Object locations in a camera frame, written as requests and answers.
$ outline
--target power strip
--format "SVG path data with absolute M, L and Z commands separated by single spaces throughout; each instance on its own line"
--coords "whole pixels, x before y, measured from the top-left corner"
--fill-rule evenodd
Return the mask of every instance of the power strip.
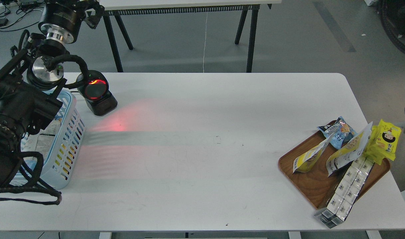
M 0 9 L 5 8 L 5 6 L 7 8 L 12 7 L 12 6 L 18 6 L 17 3 L 10 3 L 9 5 L 3 5 L 2 3 L 0 3 Z

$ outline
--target table top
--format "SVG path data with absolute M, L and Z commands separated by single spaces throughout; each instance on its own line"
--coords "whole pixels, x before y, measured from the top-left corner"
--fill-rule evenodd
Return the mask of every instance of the table top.
M 87 131 L 61 204 L 0 202 L 0 230 L 328 230 L 278 160 L 340 115 L 366 126 L 343 75 L 105 76 L 118 106 L 96 117 L 76 94 Z M 388 172 L 333 230 L 404 228 Z
M 105 10 L 230 6 L 281 3 L 282 0 L 101 0 Z

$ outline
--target cartoon face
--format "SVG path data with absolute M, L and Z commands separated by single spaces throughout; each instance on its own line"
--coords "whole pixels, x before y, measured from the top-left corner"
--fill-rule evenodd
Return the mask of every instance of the cartoon face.
M 391 134 L 391 131 L 383 132 L 383 133 L 382 133 L 382 138 L 383 138 L 386 142 L 389 142 L 389 143 L 392 143 L 392 142 L 395 141 L 395 136 L 393 136 L 393 135 Z

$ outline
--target gray floor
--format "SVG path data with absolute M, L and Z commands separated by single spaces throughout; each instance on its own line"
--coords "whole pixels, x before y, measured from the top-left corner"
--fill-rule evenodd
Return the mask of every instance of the gray floor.
M 323 4 L 326 11 L 330 12 L 332 20 L 325 18 L 325 9 L 321 11 L 316 8 L 319 4 Z M 33 12 L 13 28 L 27 26 L 38 21 L 39 17 L 40 12 Z M 245 72 L 249 18 L 241 43 L 235 45 L 233 41 L 239 17 L 240 12 L 124 16 L 122 19 L 135 47 L 133 51 L 127 49 L 114 24 L 124 71 Z M 7 18 L 12 21 L 17 16 L 12 13 Z M 29 30 L 37 32 L 37 26 Z M 347 41 L 339 37 L 339 31 Z M 10 59 L 9 48 L 18 44 L 20 35 L 21 31 L 0 32 L 0 68 Z M 102 21 L 95 30 L 83 24 L 77 42 L 68 45 L 67 49 L 83 57 L 90 69 L 116 71 Z M 66 64 L 65 68 L 66 71 L 78 71 L 75 65 Z M 405 55 L 385 35 L 375 7 L 366 6 L 363 0 L 283 0 L 282 4 L 274 5 L 272 10 L 262 6 L 258 18 L 253 72 L 342 73 L 347 77 L 367 121 L 373 121 L 374 124 L 380 119 L 405 121 Z M 391 170 L 400 190 L 405 190 L 405 135 L 400 139 L 397 159 L 392 163 Z M 38 238 L 41 233 L 0 232 L 0 238 Z M 61 232 L 60 235 L 62 239 L 98 237 L 95 232 Z M 367 238 L 363 231 L 304 232 L 301 235 L 303 239 Z M 384 231 L 381 235 L 383 238 L 405 238 L 405 230 Z M 115 234 L 115 238 L 145 236 L 148 235 Z M 184 237 L 182 233 L 148 237 L 175 236 Z M 222 236 L 237 235 L 220 232 L 189 235 Z M 250 233 L 244 236 L 287 238 L 286 233 Z M 57 232 L 47 232 L 41 239 L 57 237 Z

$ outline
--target plastic basket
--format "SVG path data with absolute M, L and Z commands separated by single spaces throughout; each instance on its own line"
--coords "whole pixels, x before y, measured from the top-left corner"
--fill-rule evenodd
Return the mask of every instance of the plastic basket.
M 77 100 L 74 95 L 69 91 L 62 90 L 58 100 L 63 102 L 63 105 L 55 118 L 62 118 L 61 126 L 46 159 L 44 159 L 40 175 L 40 178 L 54 189 L 62 189 L 69 183 L 86 131 L 86 127 L 75 109 Z M 21 150 L 23 150 L 27 139 L 28 137 L 22 139 Z M 17 173 L 11 184 L 20 186 L 26 182 L 27 180 L 20 173 Z

